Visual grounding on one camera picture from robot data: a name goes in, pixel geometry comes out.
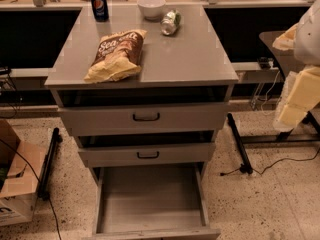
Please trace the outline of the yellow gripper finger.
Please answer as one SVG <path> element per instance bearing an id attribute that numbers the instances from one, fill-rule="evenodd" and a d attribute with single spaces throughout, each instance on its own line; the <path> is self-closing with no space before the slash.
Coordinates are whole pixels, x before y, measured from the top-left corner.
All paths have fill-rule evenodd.
<path id="1" fill-rule="evenodd" d="M 274 40 L 272 46 L 281 51 L 293 50 L 297 26 L 298 24 L 294 24 L 287 29 L 283 34 Z"/>
<path id="2" fill-rule="evenodd" d="M 295 128 L 320 102 L 320 67 L 290 71 L 277 106 L 277 127 Z"/>

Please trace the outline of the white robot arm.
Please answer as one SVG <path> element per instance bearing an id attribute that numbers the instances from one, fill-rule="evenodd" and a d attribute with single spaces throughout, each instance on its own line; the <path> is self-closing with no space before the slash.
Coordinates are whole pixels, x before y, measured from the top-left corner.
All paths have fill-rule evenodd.
<path id="1" fill-rule="evenodd" d="M 294 129 L 320 103 L 320 0 L 316 0 L 299 22 L 278 36 L 272 47 L 292 50 L 305 67 L 289 72 L 277 105 L 273 127 L 281 132 Z"/>

